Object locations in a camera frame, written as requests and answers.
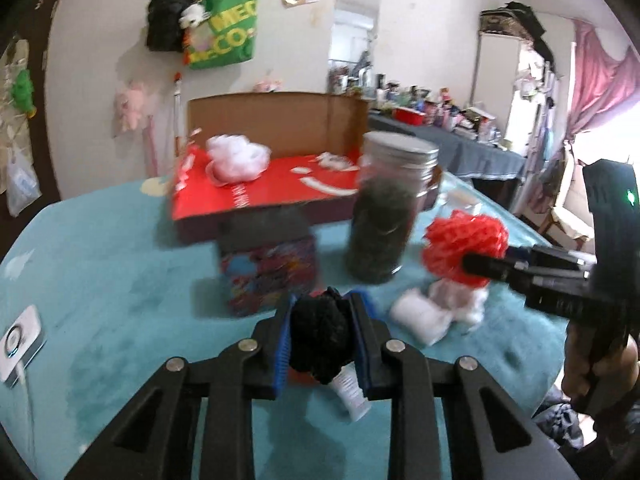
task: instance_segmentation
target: open cardboard box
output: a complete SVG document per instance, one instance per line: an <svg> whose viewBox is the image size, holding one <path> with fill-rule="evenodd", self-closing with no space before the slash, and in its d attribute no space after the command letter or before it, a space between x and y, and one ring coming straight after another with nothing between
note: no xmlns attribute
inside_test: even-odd
<svg viewBox="0 0 640 480"><path fill-rule="evenodd" d="M305 92L224 94L189 101L188 131L202 131L192 138L175 175L172 218L180 238L215 239L234 215L256 208L297 206L310 224L349 219L358 172L324 170L314 159L330 152L356 163L368 131L367 113L367 102L360 99ZM253 182L214 186L205 172L209 157L204 147L207 139L221 134L242 134L268 146L267 170ZM299 167L311 173L291 171ZM306 184L308 178L314 187Z"/></svg>

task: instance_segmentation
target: black backpack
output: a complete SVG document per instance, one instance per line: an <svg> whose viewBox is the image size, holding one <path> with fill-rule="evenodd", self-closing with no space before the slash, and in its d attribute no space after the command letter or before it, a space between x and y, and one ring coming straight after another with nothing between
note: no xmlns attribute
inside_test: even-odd
<svg viewBox="0 0 640 480"><path fill-rule="evenodd" d="M151 0L147 7L146 46L154 52L182 52L179 20L194 0Z"/></svg>

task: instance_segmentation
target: green plush toy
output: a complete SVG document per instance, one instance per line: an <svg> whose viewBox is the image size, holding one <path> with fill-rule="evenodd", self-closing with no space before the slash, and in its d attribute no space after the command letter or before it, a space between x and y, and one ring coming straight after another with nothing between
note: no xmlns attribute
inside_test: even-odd
<svg viewBox="0 0 640 480"><path fill-rule="evenodd" d="M11 96L14 98L15 107L28 118L31 119L36 114L36 107L33 105L33 83L29 70L20 70L11 88Z"/></svg>

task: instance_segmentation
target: dark contents in jar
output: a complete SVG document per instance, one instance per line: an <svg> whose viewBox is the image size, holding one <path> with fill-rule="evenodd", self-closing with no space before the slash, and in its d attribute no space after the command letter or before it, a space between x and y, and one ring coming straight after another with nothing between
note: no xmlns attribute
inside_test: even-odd
<svg viewBox="0 0 640 480"><path fill-rule="evenodd" d="M399 268L415 215L416 195L401 182L381 176L364 182L353 207L348 271L366 283L388 282Z"/></svg>

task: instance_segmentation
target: pink curtain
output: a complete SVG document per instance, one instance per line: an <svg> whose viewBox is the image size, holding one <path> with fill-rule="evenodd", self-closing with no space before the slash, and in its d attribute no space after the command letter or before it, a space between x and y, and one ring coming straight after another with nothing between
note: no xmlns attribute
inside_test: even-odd
<svg viewBox="0 0 640 480"><path fill-rule="evenodd" d="M583 130L602 126L640 102L640 61L631 47L625 59L607 54L593 25L575 23L575 89L567 123L571 142Z"/></svg>

